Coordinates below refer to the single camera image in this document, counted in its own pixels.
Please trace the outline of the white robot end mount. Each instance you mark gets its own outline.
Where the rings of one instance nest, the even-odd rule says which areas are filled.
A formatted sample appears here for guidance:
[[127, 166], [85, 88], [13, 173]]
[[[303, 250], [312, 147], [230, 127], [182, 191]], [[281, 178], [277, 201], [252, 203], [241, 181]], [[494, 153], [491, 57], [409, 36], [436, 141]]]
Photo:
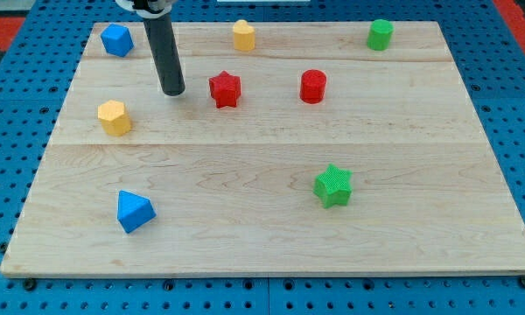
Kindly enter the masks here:
[[174, 0], [115, 0], [115, 3], [141, 18], [160, 18], [172, 10]]

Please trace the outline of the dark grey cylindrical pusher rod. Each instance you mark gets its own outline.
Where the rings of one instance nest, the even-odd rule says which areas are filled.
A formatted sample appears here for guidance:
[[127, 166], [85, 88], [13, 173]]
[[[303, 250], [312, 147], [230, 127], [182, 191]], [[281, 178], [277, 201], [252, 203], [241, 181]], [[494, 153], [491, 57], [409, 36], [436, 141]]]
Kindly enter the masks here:
[[178, 96], [185, 89], [185, 80], [169, 14], [143, 21], [157, 76], [165, 95]]

